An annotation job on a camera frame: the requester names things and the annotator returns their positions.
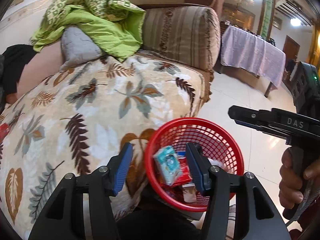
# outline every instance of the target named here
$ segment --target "basket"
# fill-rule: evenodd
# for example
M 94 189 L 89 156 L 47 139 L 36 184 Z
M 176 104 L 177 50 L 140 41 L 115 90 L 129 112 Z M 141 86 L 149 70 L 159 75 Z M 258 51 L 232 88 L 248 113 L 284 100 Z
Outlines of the basket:
M 152 188 L 168 204 L 192 212 L 205 212 L 209 197 L 197 193 L 197 201 L 186 203 L 182 192 L 162 188 L 155 173 L 153 155 L 162 147 L 172 145 L 174 150 L 185 151 L 186 143 L 194 142 L 202 146 L 203 155 L 224 163 L 229 173 L 243 175 L 244 164 L 238 144 L 223 128 L 205 119 L 184 117 L 161 126 L 151 137 L 144 154 L 146 174 Z

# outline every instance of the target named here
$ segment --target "wooden door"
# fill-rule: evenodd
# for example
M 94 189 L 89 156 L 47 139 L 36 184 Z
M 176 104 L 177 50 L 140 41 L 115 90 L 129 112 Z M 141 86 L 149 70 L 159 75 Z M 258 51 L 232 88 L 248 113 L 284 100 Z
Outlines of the wooden door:
M 285 43 L 282 50 L 286 56 L 285 57 L 286 65 L 289 59 L 297 59 L 299 49 L 300 49 L 300 45 L 287 35 L 287 37 L 285 38 Z

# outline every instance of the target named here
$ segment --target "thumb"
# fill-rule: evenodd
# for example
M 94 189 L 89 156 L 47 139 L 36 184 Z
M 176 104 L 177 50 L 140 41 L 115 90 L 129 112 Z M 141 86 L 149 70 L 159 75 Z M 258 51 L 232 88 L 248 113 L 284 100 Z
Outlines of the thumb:
M 308 168 L 304 171 L 304 178 L 305 179 L 313 179 L 320 175 L 320 159 L 313 162 Z

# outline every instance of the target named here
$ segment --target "blue gripper pad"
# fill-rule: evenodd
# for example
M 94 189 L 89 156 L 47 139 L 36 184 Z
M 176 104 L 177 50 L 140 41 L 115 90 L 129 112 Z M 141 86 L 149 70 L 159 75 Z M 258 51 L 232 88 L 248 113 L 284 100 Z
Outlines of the blue gripper pad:
M 116 196 L 118 195 L 119 191 L 122 190 L 125 178 L 127 177 L 127 173 L 129 170 L 129 166 L 133 156 L 133 149 L 131 143 L 126 143 L 122 147 L 119 155 L 117 156 L 120 158 L 119 167 L 115 173 L 114 177 L 114 186 L 113 186 L 113 194 Z
M 195 184 L 197 191 L 205 196 L 206 192 L 211 189 L 211 179 L 209 178 L 208 172 L 208 169 L 211 166 L 210 162 L 209 165 L 208 163 L 203 162 L 202 156 L 200 156 L 193 143 L 187 143 L 186 157 L 193 183 Z

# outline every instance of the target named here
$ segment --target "light fixture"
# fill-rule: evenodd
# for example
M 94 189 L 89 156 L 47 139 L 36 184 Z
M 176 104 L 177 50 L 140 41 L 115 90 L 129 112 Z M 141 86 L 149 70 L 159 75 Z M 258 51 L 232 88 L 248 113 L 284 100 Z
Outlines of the light fixture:
M 290 20 L 290 23 L 291 23 L 292 26 L 295 26 L 295 27 L 301 25 L 301 21 L 300 21 L 298 18 L 291 19 L 291 20 Z

